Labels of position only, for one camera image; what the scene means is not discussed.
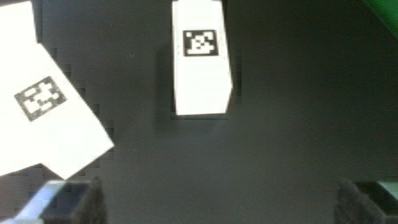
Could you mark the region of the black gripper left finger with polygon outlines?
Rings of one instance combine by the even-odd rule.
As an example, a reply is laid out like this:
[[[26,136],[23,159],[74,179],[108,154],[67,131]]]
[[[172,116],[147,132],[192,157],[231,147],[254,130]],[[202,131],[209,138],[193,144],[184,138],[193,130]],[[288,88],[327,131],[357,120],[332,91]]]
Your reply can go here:
[[[10,224],[106,224],[99,179],[48,181]]]

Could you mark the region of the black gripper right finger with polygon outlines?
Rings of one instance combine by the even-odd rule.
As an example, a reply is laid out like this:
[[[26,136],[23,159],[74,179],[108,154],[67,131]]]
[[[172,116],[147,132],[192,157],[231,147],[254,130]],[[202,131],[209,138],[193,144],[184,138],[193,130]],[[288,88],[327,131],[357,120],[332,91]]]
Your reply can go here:
[[[398,224],[398,181],[343,181],[335,224]]]

